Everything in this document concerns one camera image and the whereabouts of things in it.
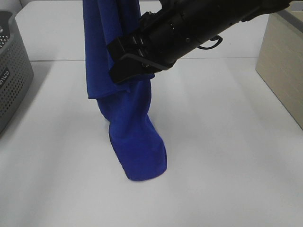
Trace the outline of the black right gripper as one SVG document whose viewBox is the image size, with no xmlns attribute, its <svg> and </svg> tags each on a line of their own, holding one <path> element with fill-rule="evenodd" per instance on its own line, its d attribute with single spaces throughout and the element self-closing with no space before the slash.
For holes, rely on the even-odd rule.
<svg viewBox="0 0 303 227">
<path fill-rule="evenodd" d="M 202 44 L 201 11 L 146 12 L 139 21 L 138 33 L 119 36 L 107 44 L 115 62 L 109 70 L 115 84 L 137 75 L 168 70 L 178 59 Z"/>
</svg>

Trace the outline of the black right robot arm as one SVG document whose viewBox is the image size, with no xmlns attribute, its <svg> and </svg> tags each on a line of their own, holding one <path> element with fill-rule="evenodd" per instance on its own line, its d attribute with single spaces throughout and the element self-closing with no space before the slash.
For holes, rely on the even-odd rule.
<svg viewBox="0 0 303 227">
<path fill-rule="evenodd" d="M 145 12 L 139 26 L 107 45 L 114 65 L 111 80 L 123 83 L 141 74 L 169 70 L 203 43 L 222 42 L 220 33 L 239 22 L 290 6 L 289 0 L 163 0 L 158 12 Z"/>
</svg>

